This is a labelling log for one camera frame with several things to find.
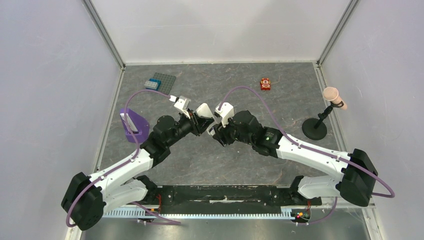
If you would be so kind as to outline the purple stand with white device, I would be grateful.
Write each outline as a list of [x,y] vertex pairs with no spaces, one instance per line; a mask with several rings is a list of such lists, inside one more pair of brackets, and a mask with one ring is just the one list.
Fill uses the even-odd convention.
[[[124,128],[126,139],[130,143],[135,143],[137,140],[139,144],[142,144],[144,141],[147,140],[149,136],[149,131],[150,131],[149,122],[144,117],[142,117],[141,115],[137,114],[135,111],[128,108],[126,112],[126,118],[127,118],[128,124],[126,124],[124,110],[125,110],[124,108],[121,108],[119,115],[120,115],[121,122]],[[133,134],[136,140],[132,137],[130,131],[128,130],[128,126],[133,131]]]

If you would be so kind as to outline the blue lego brick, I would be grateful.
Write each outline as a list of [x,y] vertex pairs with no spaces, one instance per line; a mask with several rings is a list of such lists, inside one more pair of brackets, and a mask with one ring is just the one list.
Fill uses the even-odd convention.
[[161,87],[162,81],[159,79],[150,78],[144,83],[144,87],[148,90],[158,91]]

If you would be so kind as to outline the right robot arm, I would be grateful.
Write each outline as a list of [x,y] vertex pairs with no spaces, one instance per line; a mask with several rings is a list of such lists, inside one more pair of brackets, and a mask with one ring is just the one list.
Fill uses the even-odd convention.
[[325,173],[295,177],[288,191],[295,204],[320,197],[341,197],[359,207],[370,203],[376,180],[363,170],[376,174],[376,169],[362,150],[335,151],[283,135],[276,128],[262,126],[248,110],[236,113],[226,124],[215,124],[209,133],[224,147],[245,143],[262,156],[291,160]]

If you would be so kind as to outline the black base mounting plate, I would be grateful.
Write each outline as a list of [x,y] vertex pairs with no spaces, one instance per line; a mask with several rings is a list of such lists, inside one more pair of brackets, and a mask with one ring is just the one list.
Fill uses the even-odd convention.
[[145,207],[158,205],[162,214],[277,214],[281,207],[322,205],[307,199],[294,186],[277,185],[156,185],[146,175],[136,177],[147,194]]

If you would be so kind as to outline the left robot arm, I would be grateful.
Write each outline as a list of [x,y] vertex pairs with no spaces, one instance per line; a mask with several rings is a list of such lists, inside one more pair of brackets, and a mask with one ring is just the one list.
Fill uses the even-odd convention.
[[161,116],[148,138],[118,163],[86,175],[74,175],[64,194],[61,207],[66,211],[66,225],[85,231],[93,227],[104,213],[130,202],[152,204],[157,198],[155,188],[137,181],[126,185],[131,177],[154,168],[167,158],[170,147],[189,133],[200,136],[214,122],[210,109],[188,110],[178,121],[170,115]]

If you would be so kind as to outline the grey lego baseplate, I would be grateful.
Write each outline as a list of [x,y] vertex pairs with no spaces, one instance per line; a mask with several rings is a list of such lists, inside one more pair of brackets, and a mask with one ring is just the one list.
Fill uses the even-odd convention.
[[169,95],[176,79],[177,77],[174,75],[155,72],[149,80],[158,83],[158,92]]

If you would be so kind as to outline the white remote control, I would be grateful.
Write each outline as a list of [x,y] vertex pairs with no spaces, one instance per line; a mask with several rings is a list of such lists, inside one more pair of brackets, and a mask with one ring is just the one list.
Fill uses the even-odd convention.
[[212,113],[210,107],[208,106],[207,103],[202,103],[196,110],[195,113],[199,116],[199,117],[203,117],[203,118],[208,118],[208,119],[212,119],[212,123],[209,124],[209,126],[206,129],[206,132],[210,135],[213,136],[215,135],[215,130],[214,130],[214,126],[216,124],[218,124],[218,118]]

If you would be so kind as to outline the pink microphone on black stand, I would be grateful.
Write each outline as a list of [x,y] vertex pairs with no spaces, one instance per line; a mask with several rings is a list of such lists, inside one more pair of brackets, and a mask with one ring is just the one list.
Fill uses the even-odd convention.
[[346,110],[348,108],[346,102],[340,97],[337,88],[326,87],[322,95],[326,101],[330,102],[330,105],[322,113],[317,115],[318,118],[308,118],[301,126],[303,134],[315,141],[322,140],[327,135],[328,129],[324,124],[324,120],[330,115],[333,109]]

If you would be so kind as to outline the red toy block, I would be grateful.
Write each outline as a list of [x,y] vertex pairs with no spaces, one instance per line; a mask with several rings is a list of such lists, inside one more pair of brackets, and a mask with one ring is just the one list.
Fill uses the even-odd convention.
[[262,78],[260,80],[260,90],[261,91],[270,91],[271,90],[271,81],[269,78]]

